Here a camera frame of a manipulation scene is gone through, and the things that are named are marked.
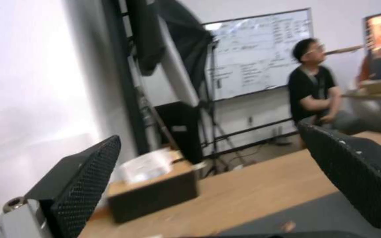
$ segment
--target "tripod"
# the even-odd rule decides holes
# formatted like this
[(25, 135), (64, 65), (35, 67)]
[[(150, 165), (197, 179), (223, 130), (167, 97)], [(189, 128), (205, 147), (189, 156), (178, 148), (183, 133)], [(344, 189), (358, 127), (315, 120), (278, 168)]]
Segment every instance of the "tripod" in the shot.
[[(219, 157), (218, 155), (218, 147), (217, 147), (217, 142), (218, 142), (218, 139), (216, 137), (216, 129), (218, 129), (218, 131), (220, 132), (220, 134), (224, 137), (224, 139), (226, 140), (226, 142), (228, 143), (228, 145), (232, 148), (232, 149), (235, 149), (236, 147), (234, 146), (233, 142), (230, 140), (229, 137), (225, 137), (225, 132), (224, 130), (221, 128), (221, 126), (216, 122), (216, 107), (215, 107), (215, 96), (216, 96), (216, 87), (220, 88), (221, 87), (221, 81), (220, 80), (216, 80), (215, 78), (215, 69), (216, 69), (216, 59), (215, 59), (215, 54), (214, 54), (214, 50), (216, 49), (218, 45), (218, 41), (214, 41), (212, 42), (210, 45), (209, 45), (209, 53), (210, 53), (210, 80), (211, 80), (211, 93), (209, 92), (209, 84), (208, 84), (208, 80), (205, 78), (205, 81), (204, 81), (204, 87), (205, 87), (205, 93), (207, 95), (207, 101), (204, 103), (204, 102), (201, 102), (201, 108), (204, 109), (208, 116), (210, 117), (210, 122), (211, 122), (211, 135), (212, 135), (212, 144), (213, 144), (213, 148), (211, 150), (211, 154), (208, 155), (208, 158), (210, 158), (212, 161), (213, 161), (213, 165), (210, 167), (210, 169), (208, 170), (208, 172), (206, 173), (205, 175), (205, 178), (210, 175), (210, 173), (213, 173), (214, 175), (218, 174), (218, 165), (217, 165), (217, 161), (219, 161), (220, 163), (222, 163), (224, 166), (225, 166), (225, 171), (228, 171), (229, 168), (228, 168), (228, 164), (226, 164), (224, 161), (221, 160), (221, 158)], [(205, 137), (205, 141), (207, 141), (207, 136), (205, 134), (205, 130), (204, 130), (204, 125), (203, 125), (203, 120), (201, 119), (201, 124), (202, 124), (202, 131), (203, 131), (203, 134), (204, 134), (204, 137)], [(239, 151), (235, 151), (237, 157), (239, 158), (239, 161), (242, 163), (242, 164), (245, 164), (245, 160), (243, 159), (243, 156), (239, 153)]]

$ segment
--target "man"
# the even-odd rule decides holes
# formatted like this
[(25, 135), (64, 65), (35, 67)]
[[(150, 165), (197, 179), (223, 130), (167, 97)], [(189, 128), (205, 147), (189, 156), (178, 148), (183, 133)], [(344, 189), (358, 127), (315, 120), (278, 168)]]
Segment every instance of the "man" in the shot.
[(350, 135), (364, 131), (363, 122), (340, 110), (341, 91), (330, 70), (320, 65), (325, 60), (324, 46), (316, 39), (305, 39), (296, 44), (293, 56), (301, 63), (288, 83), (295, 124), (303, 121)]

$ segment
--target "whiteboard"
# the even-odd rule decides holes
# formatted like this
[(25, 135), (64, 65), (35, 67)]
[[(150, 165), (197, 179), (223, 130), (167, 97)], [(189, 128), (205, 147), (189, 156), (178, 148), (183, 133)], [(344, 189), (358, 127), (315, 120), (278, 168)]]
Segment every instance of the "whiteboard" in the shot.
[[(310, 9), (204, 24), (215, 40), (215, 100), (287, 85), (297, 42), (312, 36)], [(211, 87), (210, 54), (206, 75)]]

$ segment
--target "black t-shirt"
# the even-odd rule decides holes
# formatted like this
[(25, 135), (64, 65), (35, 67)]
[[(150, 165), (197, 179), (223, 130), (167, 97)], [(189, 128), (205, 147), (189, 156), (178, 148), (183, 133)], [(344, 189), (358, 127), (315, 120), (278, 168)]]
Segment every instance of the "black t-shirt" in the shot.
[(323, 111), (305, 110), (299, 101), (310, 95), (314, 99), (327, 99), (328, 89), (334, 86), (330, 70), (323, 66), (320, 66), (318, 74), (313, 77), (309, 77), (301, 68), (296, 68), (290, 74), (287, 85), (293, 121), (297, 123), (304, 118), (322, 114)]

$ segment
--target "black mat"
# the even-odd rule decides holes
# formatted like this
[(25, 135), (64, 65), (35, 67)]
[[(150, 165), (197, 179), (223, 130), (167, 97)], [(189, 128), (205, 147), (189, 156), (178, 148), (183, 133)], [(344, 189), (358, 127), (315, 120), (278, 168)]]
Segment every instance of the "black mat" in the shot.
[(289, 221), (296, 224), (293, 232), (338, 230), (381, 238), (381, 229), (371, 226), (340, 192), (245, 223), (220, 235), (282, 233), (281, 227)]

